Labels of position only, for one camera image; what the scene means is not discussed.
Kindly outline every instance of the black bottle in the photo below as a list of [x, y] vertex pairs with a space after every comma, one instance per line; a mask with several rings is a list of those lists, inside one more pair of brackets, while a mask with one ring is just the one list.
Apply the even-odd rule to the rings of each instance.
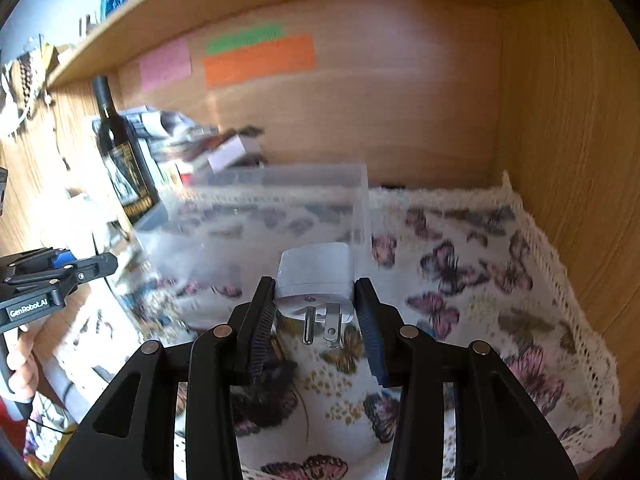
[[113, 105], [108, 79], [96, 77], [92, 88], [100, 112], [98, 151], [118, 200], [133, 225], [159, 202], [158, 192], [128, 121]]

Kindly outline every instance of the hand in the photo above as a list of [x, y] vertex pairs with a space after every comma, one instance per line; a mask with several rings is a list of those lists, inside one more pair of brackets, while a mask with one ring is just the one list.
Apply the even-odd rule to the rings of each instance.
[[18, 398], [31, 399], [38, 387], [38, 366], [31, 354], [33, 349], [34, 331], [29, 331], [27, 325], [22, 325], [23, 331], [18, 342], [9, 348], [6, 363], [11, 370], [15, 370], [8, 381], [8, 386]]

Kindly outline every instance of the clear plastic container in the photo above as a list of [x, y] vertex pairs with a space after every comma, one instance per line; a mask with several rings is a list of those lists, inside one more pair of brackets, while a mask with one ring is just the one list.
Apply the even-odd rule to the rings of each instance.
[[[249, 301], [282, 253], [316, 242], [350, 245], [357, 277], [370, 251], [366, 167], [299, 165], [201, 173], [162, 192], [135, 234], [160, 275], [199, 291], [185, 300], [195, 328]], [[189, 322], [190, 313], [183, 312]]]

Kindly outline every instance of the wine bottle label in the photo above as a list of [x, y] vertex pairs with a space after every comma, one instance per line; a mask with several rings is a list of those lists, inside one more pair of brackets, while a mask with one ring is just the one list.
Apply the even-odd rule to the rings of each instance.
[[121, 144], [102, 160], [127, 217], [139, 216], [150, 209], [153, 201], [142, 180], [131, 146], [128, 143]]

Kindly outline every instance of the red object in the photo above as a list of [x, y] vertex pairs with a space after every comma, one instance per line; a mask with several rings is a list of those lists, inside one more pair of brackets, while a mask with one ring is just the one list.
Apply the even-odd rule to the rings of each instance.
[[304, 72], [316, 68], [311, 36], [265, 41], [202, 59], [207, 86], [241, 83], [255, 77]]
[[180, 181], [182, 182], [183, 186], [190, 186], [192, 179], [193, 179], [193, 175], [191, 173], [180, 174]]
[[27, 421], [19, 420], [16, 422], [15, 420], [11, 420], [2, 400], [0, 400], [0, 426], [6, 433], [6, 437], [9, 439], [11, 445], [22, 455], [24, 439], [27, 433]]

